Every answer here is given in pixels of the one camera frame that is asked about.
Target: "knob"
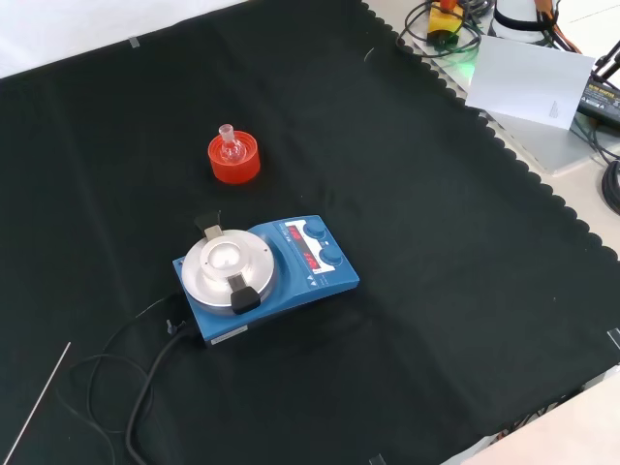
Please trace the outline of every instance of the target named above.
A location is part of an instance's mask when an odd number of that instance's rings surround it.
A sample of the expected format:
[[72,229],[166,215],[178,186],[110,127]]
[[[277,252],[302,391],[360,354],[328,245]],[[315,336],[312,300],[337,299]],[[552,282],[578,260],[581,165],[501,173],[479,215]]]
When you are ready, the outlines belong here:
[[326,225],[319,220],[308,220],[303,227],[303,231],[310,237],[322,239],[326,236]]
[[340,252],[338,247],[333,245],[328,245],[325,249],[319,252],[319,257],[326,264],[338,266],[342,263],[342,252]]

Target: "red cap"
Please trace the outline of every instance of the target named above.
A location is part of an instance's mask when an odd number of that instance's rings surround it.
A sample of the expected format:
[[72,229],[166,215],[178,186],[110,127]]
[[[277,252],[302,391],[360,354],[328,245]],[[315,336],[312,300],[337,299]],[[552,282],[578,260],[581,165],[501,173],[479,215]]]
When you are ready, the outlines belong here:
[[256,176],[261,170],[259,147],[256,140],[248,133],[234,131],[234,138],[239,140],[246,149],[246,155],[239,162],[231,162],[222,157],[222,136],[211,141],[208,148],[213,174],[227,184],[243,184]]

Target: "white card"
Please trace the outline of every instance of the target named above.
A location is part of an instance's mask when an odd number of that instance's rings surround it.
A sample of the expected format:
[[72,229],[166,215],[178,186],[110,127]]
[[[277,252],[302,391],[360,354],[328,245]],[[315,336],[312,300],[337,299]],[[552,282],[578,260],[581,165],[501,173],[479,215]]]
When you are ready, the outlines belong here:
[[466,105],[569,129],[595,59],[482,36]]

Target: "black cable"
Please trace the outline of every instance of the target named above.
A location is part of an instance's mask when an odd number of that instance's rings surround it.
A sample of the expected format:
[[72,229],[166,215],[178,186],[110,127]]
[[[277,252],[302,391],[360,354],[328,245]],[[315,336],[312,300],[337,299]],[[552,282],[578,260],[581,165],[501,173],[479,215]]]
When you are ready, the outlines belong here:
[[458,5],[465,10],[466,4],[469,4],[469,14],[474,19],[478,19],[486,15],[495,5],[495,0],[458,0]]
[[[416,22],[416,20],[424,15],[425,13],[430,12],[432,9],[435,10],[439,10],[440,12],[446,14],[446,15],[450,15],[450,16],[454,16],[458,19],[461,20],[461,23],[458,25],[458,27],[456,28],[456,30],[454,30],[453,32],[451,32],[450,36],[446,39],[446,42],[449,41],[452,37],[456,36],[458,34],[458,32],[462,29],[465,28],[467,29],[473,36],[474,38],[468,42],[467,44],[465,44],[464,46],[458,46],[456,48],[453,49],[448,49],[445,52],[441,52],[441,53],[435,53],[432,55],[429,54],[424,54],[421,55],[424,58],[441,58],[444,56],[449,56],[455,53],[466,53],[468,51],[473,51],[475,49],[477,49],[480,46],[481,43],[481,38],[482,38],[482,32],[479,30],[478,26],[476,26],[476,24],[474,22],[472,22],[471,24],[468,22],[468,16],[470,16],[469,13],[469,8],[470,8],[470,3],[467,2],[465,4],[465,9],[463,11],[463,15],[459,15],[455,12],[449,12],[446,10],[442,10],[440,7],[433,5],[434,2],[432,1],[428,1],[428,2],[424,2],[421,3],[419,5],[417,5],[415,8],[413,8],[405,17],[405,29],[403,29],[403,31],[398,35],[398,37],[396,38],[396,46],[398,47],[398,49],[400,49],[401,51],[404,51],[405,53],[411,53],[409,50],[407,50],[406,48],[403,47],[404,44],[401,44],[401,42],[404,43],[403,41],[403,37],[405,36],[405,34],[409,34],[410,36],[418,39],[419,41],[422,42],[428,42],[426,39],[424,39],[423,37],[420,37],[418,35],[416,35],[414,32],[412,32],[411,30],[411,26]],[[410,17],[416,13],[418,10],[421,10],[413,19],[410,20]]]
[[[97,371],[99,369],[99,366],[101,364],[102,359],[106,358],[106,359],[110,359],[110,360],[114,360],[114,361],[120,361],[123,363],[126,363],[130,366],[132,366],[133,368],[135,368],[137,371],[139,371],[141,373],[141,375],[144,377],[145,380],[148,379],[148,373],[146,373],[146,370],[144,370],[138,363],[136,363],[135,361],[131,360],[130,358],[127,358],[125,356],[117,356],[117,355],[113,355],[113,354],[106,354],[106,350],[109,348],[109,346],[111,345],[111,343],[118,337],[119,334],[121,334],[125,329],[127,329],[129,326],[131,326],[133,323],[135,323],[142,315],[146,314],[149,310],[151,310],[152,308],[154,308],[155,306],[169,300],[170,298],[174,297],[178,295],[178,293],[174,293],[174,294],[170,294],[166,297],[160,298],[159,300],[156,300],[155,302],[153,302],[152,304],[150,304],[148,307],[146,307],[144,310],[142,310],[140,313],[138,313],[132,320],[130,320],[129,322],[127,322],[125,325],[121,326],[117,331],[114,332],[114,334],[108,339],[108,342],[106,342],[106,344],[104,345],[104,348],[102,349],[102,353],[95,355],[95,356],[89,356],[87,358],[84,358],[83,360],[79,361],[78,363],[72,365],[69,367],[69,369],[67,370],[70,378],[73,377],[73,373],[74,371],[81,367],[84,364],[87,363],[91,363],[91,362],[95,362],[95,366],[93,367],[93,371],[90,374],[90,379],[88,380],[88,386],[86,388],[86,412],[87,415],[84,415],[83,413],[79,412],[76,408],[74,408],[71,404],[69,404],[69,402],[67,402],[65,400],[65,398],[61,395],[60,393],[60,389],[57,388],[55,390],[56,393],[56,397],[58,398],[59,402],[61,403],[61,405],[63,407],[65,407],[65,409],[67,409],[67,411],[72,414],[74,417],[80,419],[81,421],[83,421],[84,423],[86,423],[88,426],[90,426],[91,428],[93,428],[99,435],[101,435],[104,440],[106,441],[106,444],[108,445],[109,451],[110,451],[110,457],[111,457],[111,464],[115,465],[116,464],[116,453],[114,451],[114,445],[109,437],[109,434],[124,434],[125,430],[113,430],[113,429],[108,429],[105,428],[104,426],[101,425],[101,423],[97,420],[97,418],[94,415],[94,412],[92,410],[92,389],[94,387],[94,383],[95,383],[95,378],[97,376]],[[147,404],[144,406],[144,409],[142,410],[142,414],[140,417],[140,421],[143,421],[146,419],[146,417],[148,416],[150,409],[152,407],[153,404],[153,395],[154,395],[154,391],[151,388],[149,390],[149,398],[148,398],[148,402]]]
[[[137,371],[139,371],[141,373],[141,375],[144,377],[144,379],[148,378],[148,374],[135,361],[133,361],[130,358],[127,358],[125,356],[115,356],[113,354],[98,354],[96,356],[87,357],[87,358],[79,361],[78,363],[70,366],[68,372],[69,372],[69,374],[71,376],[71,374],[73,373],[73,371],[76,368],[79,368],[83,364],[90,363],[90,362],[95,361],[95,360],[101,361],[102,358],[108,358],[108,359],[111,359],[111,360],[121,361],[123,363],[127,363],[128,365],[132,366]],[[74,407],[72,407],[71,404],[69,404],[69,402],[67,402],[64,399],[64,397],[60,394],[60,388],[59,387],[56,388],[56,397],[58,398],[60,403],[63,405],[63,407],[65,407],[65,409],[67,409],[72,415],[74,415],[78,419],[81,419],[83,422],[85,422],[87,425],[89,425],[91,428],[93,428],[95,431],[97,431],[106,440],[106,443],[108,444],[108,447],[109,447],[109,454],[110,454],[110,457],[111,457],[111,464],[115,465],[116,464],[116,452],[114,451],[114,445],[112,444],[112,441],[109,438],[109,435],[106,432],[106,430],[97,421],[86,417],[85,415],[83,415],[80,412],[78,412]]]
[[[609,150],[601,147],[597,137],[596,127],[591,133],[592,137],[590,137],[590,135],[585,132],[581,124],[576,119],[574,120],[574,123],[579,131],[581,131],[581,133],[583,133],[583,135],[587,138],[588,144],[590,144],[592,148],[596,149],[607,162],[607,168],[603,173],[603,178],[601,179],[601,191],[603,193],[605,203],[613,210],[614,213],[620,215],[620,182],[618,180],[618,176],[620,176],[620,156],[615,155]],[[614,160],[610,161],[605,154],[610,155],[614,158]]]
[[606,148],[603,148],[600,144],[599,144],[599,140],[596,137],[596,128],[594,130],[592,130],[592,132],[588,133],[585,129],[583,129],[583,126],[581,126],[581,123],[579,123],[578,119],[574,119],[574,125],[577,127],[577,129],[579,131],[581,131],[581,134],[583,134],[583,136],[586,137],[586,139],[584,139],[582,136],[580,136],[575,130],[571,129],[571,132],[573,134],[575,134],[578,138],[580,138],[581,140],[583,140],[584,142],[586,142],[588,145],[590,145],[594,150],[598,151],[601,156],[603,157],[603,159],[609,164],[611,162],[608,161],[608,159],[606,158],[605,154],[609,155],[610,157],[615,158],[616,160],[620,160],[620,155],[616,155],[613,152],[610,152],[609,150],[607,150]]
[[164,346],[164,349],[162,349],[162,351],[157,355],[157,357],[155,358],[155,361],[151,365],[150,370],[148,371],[148,376],[146,378],[146,381],[144,381],[144,386],[142,387],[142,390],[139,393],[138,399],[136,400],[136,405],[134,406],[134,410],[132,411],[132,414],[129,416],[129,421],[127,422],[127,428],[125,430],[125,447],[127,448],[127,452],[129,452],[132,458],[139,465],[147,465],[147,463],[140,456],[140,454],[134,449],[134,446],[132,444],[132,439],[134,436],[134,428],[136,426],[136,419],[138,417],[138,412],[140,411],[140,406],[144,400],[144,396],[148,392],[151,386],[151,382],[153,381],[153,377],[155,376],[157,369],[159,368],[162,360],[168,354],[168,352],[172,350],[174,346],[176,346],[179,342],[181,342],[186,337],[194,337],[196,335],[197,335],[197,330],[193,326],[184,327],[180,329],[173,336],[173,338],[168,342],[168,344]]
[[[102,354],[106,353],[106,351],[108,350],[108,348],[111,345],[111,343],[116,339],[116,337],[118,337],[119,334],[121,334],[125,329],[127,329],[129,326],[131,326],[133,323],[135,323],[142,315],[147,313],[153,307],[156,307],[160,303],[164,303],[165,301],[169,300],[170,298],[172,298],[172,297],[174,297],[176,295],[177,295],[177,293],[174,293],[174,294],[167,295],[166,297],[162,297],[159,300],[156,300],[155,302],[151,303],[148,307],[146,307],[144,310],[142,310],[140,313],[138,313],[132,320],[127,322],[125,325],[121,326],[108,339],[108,342],[106,342],[106,344],[104,345],[104,348],[101,350]],[[95,363],[95,366],[93,367],[93,371],[90,374],[90,378],[88,380],[88,386],[86,387],[86,413],[88,414],[88,417],[92,421],[94,421],[99,426],[101,426],[101,428],[104,431],[106,431],[108,434],[125,434],[125,430],[123,430],[123,429],[114,430],[114,429],[108,429],[108,428],[105,428],[104,426],[102,426],[101,423],[99,421],[97,421],[97,418],[95,417],[95,414],[93,412],[93,408],[92,408],[93,384],[95,382],[95,378],[97,376],[97,371],[99,370],[99,365],[101,364],[101,360],[102,360],[101,358],[97,359],[97,362]],[[149,394],[149,398],[148,398],[148,403],[144,407],[144,412],[142,414],[142,420],[144,420],[148,416],[148,413],[150,412],[150,409],[151,409],[152,404],[153,404],[153,395],[154,395],[153,394],[153,390],[151,390],[150,394]]]

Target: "red led display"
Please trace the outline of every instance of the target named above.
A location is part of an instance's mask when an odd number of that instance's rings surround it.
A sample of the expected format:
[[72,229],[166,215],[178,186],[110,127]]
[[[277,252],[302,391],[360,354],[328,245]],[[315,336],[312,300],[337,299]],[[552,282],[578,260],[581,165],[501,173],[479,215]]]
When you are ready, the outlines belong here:
[[310,266],[310,269],[321,268],[315,256],[312,255],[308,244],[306,244],[306,241],[303,240],[303,237],[301,237],[301,233],[297,229],[297,226],[289,226],[289,234],[294,239],[297,249],[299,249],[299,252],[301,252],[303,259],[306,261],[308,266]]
[[289,226],[289,233],[291,233],[294,240],[302,240],[297,226]]

